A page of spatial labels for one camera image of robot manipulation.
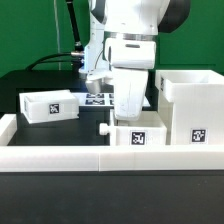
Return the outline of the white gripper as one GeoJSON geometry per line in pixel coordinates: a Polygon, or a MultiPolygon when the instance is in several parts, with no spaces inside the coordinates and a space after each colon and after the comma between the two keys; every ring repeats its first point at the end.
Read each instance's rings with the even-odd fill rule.
{"type": "Polygon", "coordinates": [[[148,71],[154,68],[154,41],[108,38],[105,58],[114,81],[114,115],[117,120],[136,121],[142,111],[148,71]]]}

